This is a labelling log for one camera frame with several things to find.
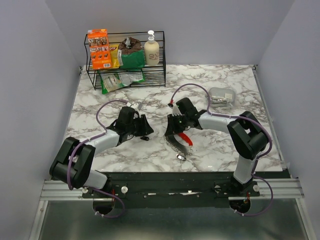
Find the silver key with black clip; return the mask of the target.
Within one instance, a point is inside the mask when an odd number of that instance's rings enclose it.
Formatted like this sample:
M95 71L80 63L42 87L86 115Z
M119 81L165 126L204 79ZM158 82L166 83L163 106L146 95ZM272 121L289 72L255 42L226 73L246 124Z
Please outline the silver key with black clip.
M144 141L148 141L150 138L148 136L141 136L140 139Z

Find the red carabiner keyring with chain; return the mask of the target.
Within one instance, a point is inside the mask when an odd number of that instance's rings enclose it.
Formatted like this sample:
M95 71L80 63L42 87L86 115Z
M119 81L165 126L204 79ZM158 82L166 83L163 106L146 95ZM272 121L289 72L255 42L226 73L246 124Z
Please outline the red carabiner keyring with chain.
M164 134L166 144L176 152L176 158L182 162L186 162L187 157L192 152L193 142L184 133L178 135L178 137L181 138L183 143L178 141L173 134Z

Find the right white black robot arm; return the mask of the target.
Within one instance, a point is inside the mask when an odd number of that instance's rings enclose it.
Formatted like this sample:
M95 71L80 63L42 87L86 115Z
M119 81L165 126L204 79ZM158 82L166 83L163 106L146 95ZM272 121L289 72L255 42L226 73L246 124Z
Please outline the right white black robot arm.
M236 151L238 161L233 173L233 181L230 183L230 191L241 196L248 190L248 183L253 179L253 173L257 166L257 160L261 153L272 140L269 133L262 127L255 116L245 111L240 115L225 115L209 113L208 110L198 111L187 97L176 104L171 100L168 106L172 113L167 116L167 128L164 134L165 140L175 150L187 155L190 148L180 143L176 136L182 138L190 147L192 141L184 134L189 129L214 130L229 134Z

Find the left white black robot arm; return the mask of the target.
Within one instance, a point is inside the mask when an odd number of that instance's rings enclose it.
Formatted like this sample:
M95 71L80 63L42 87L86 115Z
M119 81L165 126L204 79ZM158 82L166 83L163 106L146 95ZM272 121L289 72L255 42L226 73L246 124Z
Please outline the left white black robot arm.
M107 175L91 169L94 157L126 142L130 136L144 137L153 132L144 114L140 115L134 108L124 106L118 118L102 133L82 141L74 137L66 138L49 169L49 174L68 184L70 189L89 187L93 188L99 197L107 197L111 185L107 182Z

